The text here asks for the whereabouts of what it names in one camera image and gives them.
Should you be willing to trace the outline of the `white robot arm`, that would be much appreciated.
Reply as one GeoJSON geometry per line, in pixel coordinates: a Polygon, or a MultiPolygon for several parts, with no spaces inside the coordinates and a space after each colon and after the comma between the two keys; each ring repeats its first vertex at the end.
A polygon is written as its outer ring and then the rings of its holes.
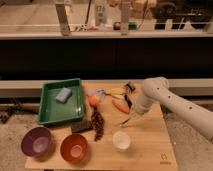
{"type": "Polygon", "coordinates": [[[196,105],[169,90],[165,77],[148,78],[142,81],[142,90],[135,103],[139,115],[147,113],[158,101],[190,124],[213,143],[213,112],[196,105]]]}

